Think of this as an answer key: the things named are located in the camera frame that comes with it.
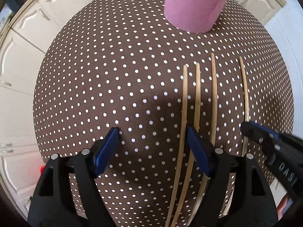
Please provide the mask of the lower kitchen cabinets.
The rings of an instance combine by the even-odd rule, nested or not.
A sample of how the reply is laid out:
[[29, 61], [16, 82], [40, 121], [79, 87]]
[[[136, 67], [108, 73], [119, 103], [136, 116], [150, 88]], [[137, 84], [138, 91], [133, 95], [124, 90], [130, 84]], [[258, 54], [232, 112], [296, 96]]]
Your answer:
[[1, 184], [26, 217], [41, 156], [33, 121], [35, 85], [51, 43], [93, 0], [29, 0], [1, 38]]

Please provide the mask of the pink paper cup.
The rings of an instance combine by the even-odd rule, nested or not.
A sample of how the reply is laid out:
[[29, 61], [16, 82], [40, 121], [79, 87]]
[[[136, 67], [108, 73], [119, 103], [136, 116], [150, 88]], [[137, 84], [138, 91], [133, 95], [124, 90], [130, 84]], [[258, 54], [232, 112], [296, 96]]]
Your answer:
[[164, 16], [175, 27], [205, 33], [217, 21], [227, 0], [164, 0]]

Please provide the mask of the brown polka dot tablecloth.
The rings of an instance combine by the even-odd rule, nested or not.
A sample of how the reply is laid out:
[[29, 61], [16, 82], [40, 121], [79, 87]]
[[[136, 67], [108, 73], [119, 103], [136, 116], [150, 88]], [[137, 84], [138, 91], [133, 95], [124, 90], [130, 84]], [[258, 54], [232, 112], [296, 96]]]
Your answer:
[[292, 132], [293, 92], [266, 28], [228, 0], [211, 31], [171, 25], [164, 0], [93, 0], [51, 43], [35, 85], [33, 121], [44, 160], [89, 148], [111, 127], [120, 145], [96, 184], [117, 226], [164, 226], [172, 195], [187, 66], [187, 124], [194, 122], [200, 64], [199, 133], [209, 138], [211, 53], [218, 117], [215, 145], [241, 155], [244, 105], [251, 121]]

